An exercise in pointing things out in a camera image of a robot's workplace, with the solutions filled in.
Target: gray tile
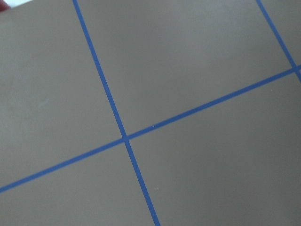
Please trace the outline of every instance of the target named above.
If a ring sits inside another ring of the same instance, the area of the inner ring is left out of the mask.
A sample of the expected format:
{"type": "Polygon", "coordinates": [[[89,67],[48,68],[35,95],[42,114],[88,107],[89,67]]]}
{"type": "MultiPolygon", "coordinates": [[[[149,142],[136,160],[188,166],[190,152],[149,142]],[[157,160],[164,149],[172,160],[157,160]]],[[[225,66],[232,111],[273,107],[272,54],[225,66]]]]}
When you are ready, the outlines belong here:
{"type": "Polygon", "coordinates": [[[79,1],[128,133],[290,65],[255,1],[79,1]]]}
{"type": "Polygon", "coordinates": [[[300,97],[292,74],[133,139],[161,224],[299,226],[300,97]]]}
{"type": "Polygon", "coordinates": [[[124,145],[0,194],[0,224],[151,226],[124,145]]]}
{"type": "Polygon", "coordinates": [[[301,64],[301,1],[263,0],[262,3],[296,64],[301,64]]]}
{"type": "Polygon", "coordinates": [[[0,21],[0,186],[120,138],[71,1],[0,21]]]}

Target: red object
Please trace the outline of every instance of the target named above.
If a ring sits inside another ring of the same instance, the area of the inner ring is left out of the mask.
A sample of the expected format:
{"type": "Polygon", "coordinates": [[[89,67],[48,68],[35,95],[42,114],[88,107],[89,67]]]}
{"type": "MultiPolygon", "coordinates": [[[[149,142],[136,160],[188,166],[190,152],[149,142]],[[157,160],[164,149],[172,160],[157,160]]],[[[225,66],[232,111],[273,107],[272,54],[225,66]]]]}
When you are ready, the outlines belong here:
{"type": "Polygon", "coordinates": [[[0,12],[9,9],[9,5],[4,0],[0,0],[0,12]]]}

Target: floor surface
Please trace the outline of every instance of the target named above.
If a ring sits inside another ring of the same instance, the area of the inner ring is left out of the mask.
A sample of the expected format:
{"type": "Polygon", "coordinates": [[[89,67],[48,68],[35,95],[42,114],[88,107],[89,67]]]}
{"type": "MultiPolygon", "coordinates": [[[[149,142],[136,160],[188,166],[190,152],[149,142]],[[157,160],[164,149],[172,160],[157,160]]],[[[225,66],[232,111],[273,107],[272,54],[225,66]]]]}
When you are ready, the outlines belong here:
{"type": "Polygon", "coordinates": [[[301,225],[301,1],[34,0],[0,14],[0,225],[301,225]]]}

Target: grid line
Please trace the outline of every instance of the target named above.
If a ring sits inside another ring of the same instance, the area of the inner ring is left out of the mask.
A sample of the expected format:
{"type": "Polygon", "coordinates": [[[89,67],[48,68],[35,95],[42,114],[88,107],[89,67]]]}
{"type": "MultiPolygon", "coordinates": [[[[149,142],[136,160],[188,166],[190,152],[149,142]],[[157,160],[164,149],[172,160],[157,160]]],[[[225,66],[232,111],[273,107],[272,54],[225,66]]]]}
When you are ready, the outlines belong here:
{"type": "Polygon", "coordinates": [[[80,25],[82,27],[82,30],[84,32],[84,35],[86,37],[86,40],[87,40],[87,43],[88,43],[88,46],[89,46],[89,49],[90,49],[90,52],[91,52],[91,55],[93,57],[93,60],[94,60],[94,63],[96,65],[96,68],[97,68],[97,72],[98,72],[98,75],[100,77],[100,80],[103,84],[103,88],[105,90],[105,93],[106,93],[106,96],[108,98],[108,101],[110,103],[110,106],[111,106],[111,109],[113,111],[113,114],[114,114],[114,117],[115,117],[115,120],[116,120],[116,123],[119,127],[119,130],[120,130],[120,133],[121,133],[121,136],[124,140],[124,144],[126,146],[126,149],[127,149],[127,153],[128,153],[128,156],[131,160],[131,163],[133,165],[133,168],[134,168],[134,171],[135,171],[135,174],[136,174],[136,177],[138,179],[138,182],[139,182],[139,185],[140,185],[140,188],[142,190],[142,193],[144,195],[144,198],[145,198],[145,201],[146,201],[146,204],[149,208],[149,211],[150,211],[150,215],[152,217],[152,220],[155,224],[155,226],[160,226],[160,222],[159,222],[159,219],[158,219],[158,216],[156,214],[156,211],[155,211],[155,208],[152,204],[152,201],[151,201],[151,197],[147,191],[147,187],[145,185],[145,182],[144,182],[144,179],[142,177],[142,174],[140,172],[140,169],[139,169],[139,166],[138,166],[138,163],[137,163],[137,160],[135,158],[135,155],[134,155],[134,152],[132,150],[132,147],[131,147],[131,144],[127,138],[127,133],[124,129],[124,126],[123,126],[123,123],[122,123],[122,120],[120,118],[120,115],[118,113],[118,110],[117,110],[117,107],[115,105],[115,102],[114,102],[114,99],[113,99],[113,96],[111,94],[111,91],[110,91],[110,88],[109,88],[109,85],[105,79],[105,75],[103,73],[103,70],[102,70],[102,67],[100,65],[100,62],[99,62],[99,59],[98,59],[98,56],[95,52],[95,49],[94,49],[94,46],[93,46],[93,43],[92,43],[92,40],[91,40],[91,37],[89,35],[89,32],[88,32],[88,29],[86,27],[86,23],[85,23],[85,20],[82,16],[82,13],[81,13],[81,10],[80,10],[80,7],[78,5],[78,2],[77,0],[73,0],[73,4],[74,4],[74,7],[75,7],[75,10],[76,10],[76,13],[77,13],[77,16],[79,18],[79,22],[80,22],[80,25]]]}
{"type": "MultiPolygon", "coordinates": [[[[297,69],[297,70],[301,70],[301,65],[297,66],[296,69],[297,69]]],[[[247,87],[245,87],[245,88],[242,88],[242,89],[240,89],[240,90],[238,90],[238,91],[235,91],[235,92],[233,92],[233,93],[230,93],[230,94],[228,94],[228,95],[225,95],[225,96],[222,96],[222,97],[220,97],[220,98],[218,98],[218,99],[215,99],[215,100],[213,100],[213,101],[211,101],[211,102],[208,102],[208,103],[206,103],[206,104],[203,104],[203,105],[198,106],[198,107],[196,107],[196,108],[193,108],[193,109],[191,109],[191,110],[188,110],[188,111],[186,111],[186,112],[183,112],[183,113],[181,113],[181,114],[179,114],[179,115],[176,115],[176,116],[174,116],[174,117],[171,117],[171,118],[166,119],[166,120],[164,120],[164,121],[161,121],[161,122],[159,122],[159,123],[153,124],[152,126],[149,126],[149,127],[147,127],[147,128],[144,128],[144,129],[142,129],[142,130],[140,130],[140,131],[138,131],[138,132],[132,133],[132,134],[130,134],[130,135],[127,136],[127,140],[132,140],[132,139],[134,139],[134,138],[136,138],[136,137],[139,137],[139,136],[142,136],[142,135],[144,135],[144,134],[146,134],[146,133],[152,132],[152,131],[154,131],[154,130],[156,130],[156,129],[159,129],[159,128],[163,127],[163,126],[166,126],[166,125],[168,125],[168,124],[170,124],[170,123],[172,123],[172,122],[175,122],[175,121],[178,121],[178,120],[180,120],[180,119],[186,118],[186,117],[188,117],[188,116],[190,116],[190,115],[192,115],[192,114],[201,112],[201,111],[203,111],[203,110],[205,110],[205,109],[207,109],[207,108],[210,108],[210,107],[212,107],[212,106],[215,106],[215,105],[217,105],[217,104],[219,104],[219,103],[221,103],[221,102],[225,102],[225,101],[227,101],[227,100],[230,100],[230,99],[235,98],[235,97],[237,97],[237,96],[240,96],[240,95],[242,95],[242,94],[244,94],[244,93],[247,93],[247,92],[249,92],[249,91],[251,91],[251,90],[254,90],[254,89],[256,89],[256,88],[259,88],[259,87],[261,87],[261,86],[264,86],[264,85],[266,85],[266,84],[269,84],[269,83],[271,83],[271,82],[273,82],[273,81],[276,81],[276,80],[278,80],[278,79],[281,79],[281,78],[283,78],[283,77],[286,77],[286,76],[288,76],[288,75],[290,75],[290,74],[292,74],[292,73],[294,73],[294,69],[293,69],[293,68],[292,68],[292,69],[289,69],[289,70],[287,70],[287,71],[284,71],[284,72],[282,72],[282,73],[276,74],[276,75],[274,75],[274,76],[271,76],[271,77],[269,77],[269,78],[267,78],[267,79],[264,79],[264,80],[262,80],[262,81],[260,81],[260,82],[254,83],[254,84],[252,84],[252,85],[250,85],[250,86],[247,86],[247,87]]],[[[47,174],[49,174],[49,173],[51,173],[51,172],[57,171],[57,170],[59,170],[59,169],[61,169],[61,168],[64,168],[64,167],[66,167],[66,166],[68,166],[68,165],[71,165],[71,164],[74,164],[74,163],[76,163],[76,162],[78,162],[78,161],[80,161],[80,160],[83,160],[83,159],[85,159],[85,158],[88,158],[88,157],[90,157],[90,156],[93,156],[93,155],[95,155],[95,154],[97,154],[97,153],[100,153],[100,152],[102,152],[102,151],[105,151],[105,150],[107,150],[107,149],[110,149],[110,148],[112,148],[112,147],[114,147],[114,146],[120,145],[120,144],[122,144],[122,143],[124,143],[124,142],[125,142],[124,139],[118,139],[118,140],[115,140],[115,141],[110,142],[110,143],[108,143],[108,144],[106,144],[106,145],[103,145],[103,146],[101,146],[101,147],[99,147],[99,148],[96,148],[96,149],[94,149],[94,150],[92,150],[92,151],[88,151],[88,152],[86,152],[86,153],[84,153],[84,154],[81,154],[81,155],[78,155],[78,156],[76,156],[76,157],[74,157],[74,158],[72,158],[72,159],[69,159],[69,160],[66,160],[66,161],[64,161],[64,162],[62,162],[62,163],[59,163],[59,164],[57,164],[57,165],[55,165],[55,166],[52,166],[52,167],[50,167],[50,168],[47,168],[47,169],[45,169],[45,170],[39,171],[39,172],[37,172],[37,173],[35,173],[35,174],[32,174],[32,175],[27,176],[27,177],[25,177],[25,178],[22,178],[22,179],[20,179],[20,180],[18,180],[18,181],[16,181],[16,182],[13,182],[13,183],[8,184],[8,185],[6,185],[6,186],[0,187],[0,193],[5,192],[5,191],[7,191],[7,190],[10,190],[10,189],[12,189],[12,188],[15,188],[15,187],[17,187],[17,186],[20,186],[20,185],[22,185],[22,184],[25,184],[25,183],[27,183],[27,182],[30,182],[30,181],[32,181],[32,180],[34,180],[34,179],[37,179],[37,178],[41,177],[41,176],[45,176],[45,175],[47,175],[47,174]]]]}
{"type": "Polygon", "coordinates": [[[266,21],[268,22],[271,30],[273,31],[279,45],[281,46],[281,49],[283,50],[287,60],[289,61],[289,63],[291,64],[292,68],[294,69],[294,72],[296,73],[299,81],[301,82],[301,74],[300,71],[297,70],[296,68],[296,63],[293,60],[293,57],[291,56],[290,52],[288,51],[283,39],[280,36],[280,33],[278,32],[276,26],[274,25],[272,19],[270,18],[270,16],[268,15],[268,12],[266,11],[265,7],[263,6],[263,3],[261,2],[261,0],[256,0],[256,3],[258,5],[258,7],[260,8],[262,14],[264,15],[264,18],[266,19],[266,21]]]}

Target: blue tape line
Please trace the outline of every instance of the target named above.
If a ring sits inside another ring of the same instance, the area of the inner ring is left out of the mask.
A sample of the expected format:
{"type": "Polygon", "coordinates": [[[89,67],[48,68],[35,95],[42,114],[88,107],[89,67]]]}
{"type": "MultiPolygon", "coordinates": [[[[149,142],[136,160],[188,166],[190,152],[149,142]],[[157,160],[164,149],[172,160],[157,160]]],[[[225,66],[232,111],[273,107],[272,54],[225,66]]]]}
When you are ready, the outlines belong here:
{"type": "MultiPolygon", "coordinates": [[[[272,29],[272,31],[273,31],[275,37],[277,38],[278,43],[279,43],[279,45],[281,46],[281,48],[282,48],[282,50],[283,50],[283,52],[284,52],[286,58],[287,58],[288,61],[290,62],[292,68],[296,68],[296,63],[294,62],[294,60],[293,60],[293,58],[292,58],[290,52],[288,51],[288,49],[287,49],[287,47],[286,47],[284,41],[282,40],[282,38],[281,38],[281,36],[280,36],[280,34],[279,34],[279,32],[278,32],[276,26],[274,25],[272,19],[271,19],[270,16],[268,15],[268,12],[266,11],[265,7],[263,6],[261,0],[256,0],[256,2],[257,2],[257,5],[258,5],[259,8],[260,8],[262,14],[264,15],[266,21],[268,22],[270,28],[272,29]]],[[[300,74],[299,70],[295,70],[295,73],[296,73],[296,75],[297,75],[299,81],[301,82],[301,74],[300,74]]]]}
{"type": "MultiPolygon", "coordinates": [[[[301,65],[297,66],[296,69],[297,70],[301,70],[301,65]]],[[[42,170],[42,171],[40,171],[38,173],[35,173],[35,174],[32,174],[32,175],[30,175],[28,177],[20,179],[20,180],[14,182],[14,183],[11,183],[11,184],[3,186],[3,187],[0,187],[0,193],[2,193],[4,191],[7,191],[7,190],[10,190],[12,188],[15,188],[17,186],[20,186],[22,184],[25,184],[25,183],[27,183],[29,181],[35,180],[35,179],[37,179],[39,177],[42,177],[42,176],[44,176],[46,174],[52,173],[54,171],[57,171],[57,170],[59,170],[59,169],[61,169],[63,167],[66,167],[68,165],[74,164],[74,163],[76,163],[78,161],[81,161],[81,160],[83,160],[85,158],[88,158],[90,156],[93,156],[93,155],[95,155],[97,153],[100,153],[102,151],[110,149],[110,148],[112,148],[112,147],[114,147],[116,145],[119,145],[121,143],[125,143],[126,145],[128,145],[127,143],[128,143],[128,141],[130,139],[134,139],[134,138],[139,137],[141,135],[144,135],[144,134],[146,134],[148,132],[151,132],[153,130],[156,130],[156,129],[159,129],[159,128],[163,127],[163,126],[166,126],[166,125],[168,125],[168,124],[170,124],[172,122],[178,121],[178,120],[183,119],[183,118],[185,118],[187,116],[190,116],[190,115],[195,114],[197,112],[203,111],[203,110],[205,110],[205,109],[207,109],[209,107],[212,107],[214,105],[217,105],[217,104],[219,104],[221,102],[224,102],[226,100],[229,100],[229,99],[232,99],[232,98],[237,97],[239,95],[242,95],[242,94],[244,94],[244,93],[246,93],[248,91],[251,91],[253,89],[256,89],[256,88],[258,88],[260,86],[263,86],[263,85],[266,85],[266,84],[268,84],[270,82],[273,82],[275,80],[281,79],[281,78],[283,78],[283,77],[285,77],[285,76],[287,76],[287,75],[289,75],[289,74],[291,74],[293,72],[294,72],[294,69],[290,69],[290,70],[287,70],[287,71],[282,72],[280,74],[274,75],[274,76],[272,76],[270,78],[264,79],[264,80],[262,80],[260,82],[257,82],[255,84],[253,84],[253,85],[247,86],[247,87],[242,88],[242,89],[240,89],[238,91],[235,91],[233,93],[225,95],[225,96],[223,96],[221,98],[218,98],[218,99],[215,99],[215,100],[213,100],[211,102],[208,102],[208,103],[206,103],[204,105],[201,105],[199,107],[193,108],[193,109],[191,109],[189,111],[186,111],[186,112],[184,112],[182,114],[176,115],[176,116],[174,116],[172,118],[169,118],[167,120],[164,120],[162,122],[159,122],[157,124],[149,126],[149,127],[145,128],[145,129],[142,129],[142,130],[140,130],[138,132],[135,132],[135,133],[127,136],[127,139],[125,139],[125,140],[124,139],[119,139],[119,140],[113,141],[113,142],[108,143],[106,145],[103,145],[103,146],[101,146],[99,148],[96,148],[96,149],[94,149],[92,151],[86,152],[86,153],[81,154],[81,155],[79,155],[77,157],[74,157],[74,158],[69,159],[67,161],[64,161],[62,163],[59,163],[59,164],[57,164],[55,166],[52,166],[50,168],[47,168],[45,170],[42,170]]],[[[135,165],[135,168],[138,168],[137,161],[135,160],[135,156],[133,154],[133,151],[130,151],[129,154],[131,155],[130,159],[133,160],[132,164],[135,165]]]]}
{"type": "Polygon", "coordinates": [[[207,109],[207,108],[209,108],[209,107],[212,107],[212,106],[214,106],[214,105],[220,104],[220,103],[222,103],[222,102],[224,102],[224,101],[226,101],[226,100],[232,99],[232,98],[237,97],[237,96],[239,96],[239,95],[242,95],[242,94],[244,94],[244,93],[246,93],[246,92],[248,92],[248,91],[251,91],[251,90],[253,90],[253,89],[256,89],[256,88],[258,88],[258,87],[260,87],[260,86],[266,85],[266,84],[268,84],[268,83],[270,83],[270,82],[272,82],[272,81],[281,79],[281,78],[283,78],[283,77],[285,77],[285,76],[287,76],[287,75],[289,75],[289,74],[294,73],[294,71],[295,71],[294,69],[290,69],[290,70],[287,70],[287,71],[282,72],[282,73],[280,73],[280,74],[277,74],[277,75],[274,75],[274,76],[269,77],[269,78],[267,78],[267,79],[264,79],[264,80],[262,80],[262,81],[259,81],[259,82],[255,83],[255,84],[253,84],[253,85],[247,86],[247,87],[242,88],[242,89],[240,89],[240,90],[238,90],[238,91],[235,91],[235,92],[233,92],[233,93],[227,94],[227,95],[225,95],[225,96],[223,96],[223,97],[220,97],[220,98],[218,98],[218,99],[215,99],[215,100],[213,100],[213,101],[210,101],[210,102],[208,102],[208,103],[206,103],[206,104],[203,104],[203,105],[201,105],[201,106],[199,106],[199,107],[193,108],[193,109],[191,109],[191,110],[189,110],[189,111],[183,112],[183,113],[181,113],[181,114],[179,114],[179,115],[176,115],[176,116],[174,116],[174,117],[172,117],[172,118],[166,119],[166,120],[164,120],[164,121],[162,121],[162,122],[159,122],[159,123],[157,123],[157,124],[154,124],[154,125],[152,125],[152,126],[149,126],[149,127],[145,128],[145,129],[142,129],[142,130],[140,130],[140,131],[138,131],[138,132],[135,132],[135,133],[133,133],[133,134],[130,134],[129,136],[127,136],[127,138],[128,138],[128,139],[134,139],[134,138],[136,138],[136,137],[139,137],[139,136],[141,136],[141,135],[143,135],[143,134],[146,134],[146,133],[148,133],[148,132],[151,132],[151,131],[153,131],[153,130],[156,130],[156,129],[158,129],[158,128],[161,128],[161,127],[163,127],[163,126],[166,126],[166,125],[168,125],[168,124],[170,124],[170,123],[172,123],[172,122],[178,121],[178,120],[183,119],[183,118],[185,118],[185,117],[187,117],[187,116],[190,116],[190,115],[192,115],[192,114],[195,114],[195,113],[198,113],[198,112],[200,112],[200,111],[203,111],[203,110],[205,110],[205,109],[207,109]]]}
{"type": "Polygon", "coordinates": [[[108,100],[109,100],[111,109],[112,109],[112,111],[113,111],[114,117],[115,117],[115,119],[116,119],[117,125],[118,125],[119,130],[120,130],[120,133],[121,133],[121,135],[122,135],[122,137],[123,137],[123,139],[124,139],[124,143],[125,143],[125,146],[126,146],[126,148],[127,148],[128,155],[129,155],[129,157],[130,157],[130,160],[131,160],[131,162],[132,162],[134,171],[135,171],[136,176],[137,176],[137,178],[138,178],[139,185],[140,185],[140,188],[141,188],[142,193],[143,193],[143,195],[144,195],[144,198],[145,198],[145,201],[146,201],[146,203],[147,203],[147,206],[148,206],[148,208],[149,208],[151,217],[152,217],[152,219],[153,219],[153,221],[154,221],[154,224],[155,224],[156,226],[160,226],[160,222],[159,222],[159,219],[158,219],[158,217],[157,217],[155,208],[154,208],[154,206],[153,206],[153,204],[152,204],[150,195],[149,195],[149,193],[148,193],[148,191],[147,191],[145,182],[144,182],[143,177],[142,177],[142,174],[141,174],[141,172],[140,172],[140,169],[139,169],[138,163],[137,163],[137,161],[136,161],[135,155],[134,155],[134,153],[133,153],[132,147],[131,147],[129,141],[127,140],[127,134],[126,134],[126,131],[125,131],[124,126],[123,126],[123,124],[122,124],[120,115],[119,115],[119,113],[118,113],[118,110],[117,110],[117,107],[116,107],[116,105],[115,105],[115,102],[114,102],[113,96],[112,96],[112,94],[111,94],[111,91],[110,91],[110,89],[109,89],[108,83],[107,83],[107,81],[106,81],[106,79],[105,79],[103,70],[102,70],[101,65],[100,65],[100,62],[99,62],[99,60],[98,60],[96,51],[95,51],[95,49],[94,49],[92,40],[91,40],[91,38],[90,38],[88,29],[87,29],[87,27],[86,27],[86,23],[85,23],[84,18],[83,18],[83,16],[82,16],[82,13],[81,13],[81,10],[80,10],[80,7],[79,7],[79,5],[78,5],[77,0],[73,0],[73,4],[74,4],[75,10],[76,10],[76,13],[77,13],[77,15],[78,15],[80,25],[81,25],[81,27],[82,27],[82,29],[83,29],[84,34],[85,34],[85,37],[86,37],[88,46],[89,46],[89,48],[90,48],[91,55],[92,55],[92,57],[93,57],[93,60],[94,60],[95,65],[96,65],[96,68],[97,68],[97,71],[98,71],[100,80],[101,80],[101,82],[102,82],[102,84],[103,84],[103,88],[104,88],[105,93],[106,93],[106,95],[107,95],[107,98],[108,98],[108,100]]]}
{"type": "Polygon", "coordinates": [[[8,190],[10,190],[10,189],[12,189],[12,188],[18,187],[18,186],[20,186],[20,185],[23,185],[23,184],[25,184],[25,183],[27,183],[27,182],[30,182],[30,181],[32,181],[32,180],[38,179],[38,178],[40,178],[40,177],[42,177],[42,176],[45,176],[46,174],[52,173],[52,172],[57,171],[57,170],[59,170],[59,169],[61,169],[61,168],[64,168],[64,167],[69,166],[69,165],[71,165],[71,164],[74,164],[74,163],[76,163],[76,162],[78,162],[78,161],[81,161],[81,160],[83,160],[83,159],[86,159],[86,158],[88,158],[88,157],[90,157],[90,156],[92,156],[92,155],[95,155],[95,154],[97,154],[97,153],[100,153],[100,152],[102,152],[102,151],[104,151],[104,150],[107,150],[107,149],[109,149],[109,148],[112,148],[112,147],[114,147],[114,146],[116,146],[116,145],[122,144],[123,142],[124,142],[123,139],[115,140],[115,141],[113,141],[113,142],[111,142],[111,143],[108,143],[108,144],[106,144],[106,145],[104,145],[104,146],[101,146],[101,147],[99,147],[99,148],[96,148],[96,149],[94,149],[94,150],[92,150],[92,151],[86,152],[86,153],[81,154],[81,155],[79,155],[79,156],[76,156],[76,157],[74,157],[74,158],[72,158],[72,159],[69,159],[69,160],[66,160],[66,161],[64,161],[64,162],[61,162],[61,163],[59,163],[59,164],[57,164],[57,165],[55,165],[55,166],[52,166],[52,167],[47,168],[47,169],[44,169],[44,170],[42,170],[42,171],[40,171],[40,172],[37,172],[37,173],[32,174],[32,175],[30,175],[30,176],[28,176],[28,177],[25,177],[25,178],[20,179],[20,180],[18,180],[18,181],[16,181],[16,182],[13,182],[13,183],[11,183],[11,184],[9,184],[9,185],[6,185],[6,186],[1,187],[1,188],[0,188],[0,193],[5,192],[5,191],[8,191],[8,190]]]}

